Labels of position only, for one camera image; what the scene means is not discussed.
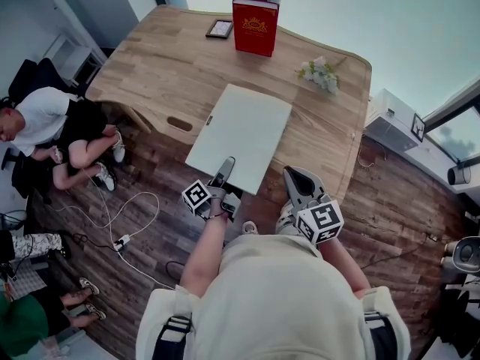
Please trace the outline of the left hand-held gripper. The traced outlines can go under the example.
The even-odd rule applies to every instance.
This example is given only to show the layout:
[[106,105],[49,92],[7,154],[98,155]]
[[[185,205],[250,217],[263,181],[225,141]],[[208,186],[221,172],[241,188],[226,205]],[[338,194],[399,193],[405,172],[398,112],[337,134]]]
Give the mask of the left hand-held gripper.
[[[203,184],[200,180],[196,180],[181,193],[184,204],[193,215],[207,221],[210,218],[219,216],[221,213],[226,213],[232,222],[235,220],[241,200],[235,193],[227,192],[223,188],[233,171],[235,162],[236,159],[234,157],[228,157],[208,184]],[[212,199],[221,200],[221,212],[211,213]]]

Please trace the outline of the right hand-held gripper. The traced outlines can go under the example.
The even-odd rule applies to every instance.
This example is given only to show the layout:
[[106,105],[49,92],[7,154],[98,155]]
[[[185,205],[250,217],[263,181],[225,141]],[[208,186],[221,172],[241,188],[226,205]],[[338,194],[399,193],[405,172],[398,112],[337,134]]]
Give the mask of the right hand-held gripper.
[[300,234],[312,245],[336,238],[344,218],[338,201],[325,193],[322,180],[297,166],[285,166],[283,180],[293,209],[299,210],[295,213],[295,228]]

